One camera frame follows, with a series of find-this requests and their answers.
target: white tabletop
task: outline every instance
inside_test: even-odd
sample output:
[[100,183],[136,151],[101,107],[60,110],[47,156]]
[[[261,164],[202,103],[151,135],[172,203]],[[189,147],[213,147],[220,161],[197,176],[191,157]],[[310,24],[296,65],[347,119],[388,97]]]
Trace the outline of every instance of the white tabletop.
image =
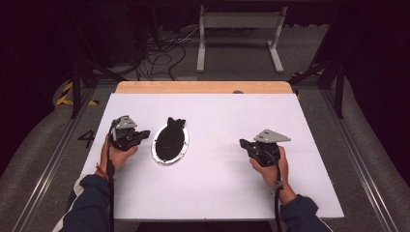
[[[81,174],[95,172],[111,122],[123,115],[151,135],[115,174],[117,219],[274,218],[274,198],[239,144],[265,129],[291,138],[278,145],[286,150],[293,189],[315,201],[319,217],[343,217],[294,94],[112,94]],[[179,162],[160,166],[151,145],[168,117],[187,120],[190,144]]]

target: sleeve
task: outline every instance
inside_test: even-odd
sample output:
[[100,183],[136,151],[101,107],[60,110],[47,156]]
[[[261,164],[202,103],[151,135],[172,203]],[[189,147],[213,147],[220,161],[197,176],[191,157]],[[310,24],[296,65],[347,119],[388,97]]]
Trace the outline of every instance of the sleeve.
[[99,175],[81,176],[71,192],[68,210],[54,231],[109,231],[109,185]]
[[298,194],[294,200],[280,206],[280,218],[286,223],[287,232],[333,231],[316,216],[317,209],[310,198]]

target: person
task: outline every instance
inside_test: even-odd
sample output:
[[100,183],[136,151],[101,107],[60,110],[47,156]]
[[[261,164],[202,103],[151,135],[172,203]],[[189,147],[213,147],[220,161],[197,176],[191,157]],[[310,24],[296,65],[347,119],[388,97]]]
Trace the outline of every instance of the person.
[[[68,201],[67,212],[58,221],[53,231],[109,231],[109,185],[105,167],[108,140],[102,146],[101,163],[94,175],[81,176],[76,182]],[[138,150],[136,146],[127,152],[109,148],[109,154],[116,172],[121,170],[127,159]],[[279,146],[279,169],[283,189],[279,192],[280,219],[286,224],[287,232],[328,232],[332,231],[316,216],[317,206],[308,197],[296,194],[288,182],[289,167],[286,153]],[[262,167],[250,158],[252,167],[262,175],[267,186],[274,188],[277,184],[278,171],[275,166]]]

